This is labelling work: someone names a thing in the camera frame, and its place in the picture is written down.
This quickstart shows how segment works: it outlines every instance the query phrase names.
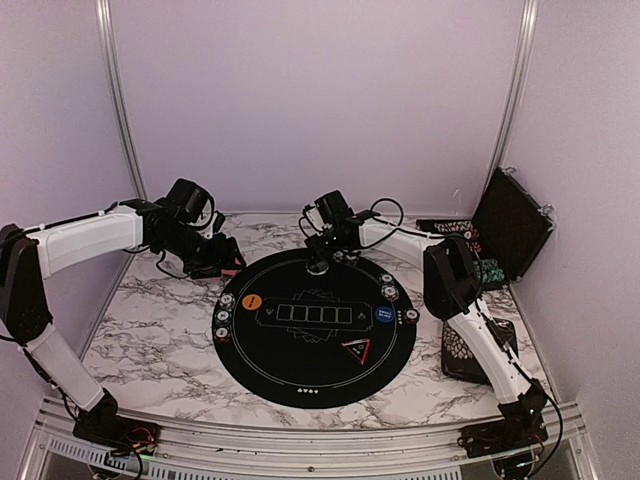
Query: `black poker mat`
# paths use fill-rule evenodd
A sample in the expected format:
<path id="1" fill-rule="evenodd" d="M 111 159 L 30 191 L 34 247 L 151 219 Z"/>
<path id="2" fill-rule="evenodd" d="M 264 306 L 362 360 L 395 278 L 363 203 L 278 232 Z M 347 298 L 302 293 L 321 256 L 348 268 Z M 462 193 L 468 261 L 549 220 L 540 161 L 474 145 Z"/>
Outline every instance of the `black poker mat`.
<path id="1" fill-rule="evenodd" d="M 403 321 L 409 296 L 385 299 L 380 276 L 364 259 L 332 262 L 324 275 L 306 270 L 307 249 L 265 257 L 236 275 L 216 304 L 217 353 L 245 388 L 298 408 L 348 405 L 373 395 L 406 364 L 416 325 Z M 229 315 L 220 313 L 227 310 Z"/>

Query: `blue button marker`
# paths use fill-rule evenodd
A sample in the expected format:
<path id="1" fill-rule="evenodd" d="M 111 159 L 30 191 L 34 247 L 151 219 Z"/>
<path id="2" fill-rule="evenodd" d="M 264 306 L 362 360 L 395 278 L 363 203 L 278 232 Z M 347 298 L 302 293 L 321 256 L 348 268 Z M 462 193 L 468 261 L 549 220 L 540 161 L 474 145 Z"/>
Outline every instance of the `blue button marker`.
<path id="1" fill-rule="evenodd" d="M 396 319 L 396 314 L 392 308 L 380 307 L 376 310 L 376 320 L 382 323 L 391 323 Z"/>

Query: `red triangle logo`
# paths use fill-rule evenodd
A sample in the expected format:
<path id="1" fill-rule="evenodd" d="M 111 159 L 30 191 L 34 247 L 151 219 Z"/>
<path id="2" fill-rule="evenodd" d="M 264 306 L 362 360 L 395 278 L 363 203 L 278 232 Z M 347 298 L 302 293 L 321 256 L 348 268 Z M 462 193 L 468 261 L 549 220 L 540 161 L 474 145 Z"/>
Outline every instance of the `red triangle logo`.
<path id="1" fill-rule="evenodd" d="M 363 340 L 354 340 L 353 342 L 343 343 L 342 346 L 347 352 L 356 357 L 356 360 L 360 362 L 360 365 L 364 365 L 364 362 L 367 361 L 367 355 L 369 354 L 371 340 L 368 338 Z"/>

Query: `black case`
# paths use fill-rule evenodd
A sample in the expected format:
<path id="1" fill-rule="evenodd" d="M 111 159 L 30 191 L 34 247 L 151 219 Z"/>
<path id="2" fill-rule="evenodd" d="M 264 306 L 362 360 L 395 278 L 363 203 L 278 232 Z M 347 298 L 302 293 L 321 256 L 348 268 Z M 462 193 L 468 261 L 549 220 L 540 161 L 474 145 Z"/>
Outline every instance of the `black case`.
<path id="1" fill-rule="evenodd" d="M 541 208 L 513 178 L 511 173 L 514 171 L 495 171 L 471 219 L 471 226 L 478 233 L 478 238 L 474 241 L 481 247 L 479 257 L 496 259 L 505 275 L 503 282 L 484 283 L 483 290 L 499 290 L 512 281 L 520 280 L 554 228 L 553 221 L 549 218 L 552 208 Z M 438 224 L 454 222 L 464 220 L 418 220 L 416 225 L 422 231 L 443 233 L 437 228 Z M 513 323 L 500 320 L 500 325 L 517 354 Z M 488 384 L 489 380 L 480 364 L 473 354 L 468 353 L 470 351 L 464 340 L 445 323 L 442 334 L 443 373 L 459 380 Z"/>
<path id="2" fill-rule="evenodd" d="M 505 273 L 504 282 L 485 283 L 484 290 L 496 290 L 522 278 L 554 228 L 550 207 L 541 208 L 510 174 L 497 169 L 485 191 L 471 224 L 479 233 L 481 259 L 494 258 Z M 436 226 L 463 221 L 418 220 L 425 232 L 442 233 Z"/>

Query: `small white circle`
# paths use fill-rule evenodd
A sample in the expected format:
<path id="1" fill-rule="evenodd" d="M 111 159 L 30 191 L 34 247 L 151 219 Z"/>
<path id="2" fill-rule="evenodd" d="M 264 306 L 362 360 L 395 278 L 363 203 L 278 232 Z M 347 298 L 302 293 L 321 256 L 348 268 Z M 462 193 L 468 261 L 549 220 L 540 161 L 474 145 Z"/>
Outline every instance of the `small white circle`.
<path id="1" fill-rule="evenodd" d="M 229 320 L 229 316 L 229 312 L 227 312 L 226 310 L 220 310 L 218 313 L 216 313 L 216 319 L 220 320 L 221 322 Z"/>

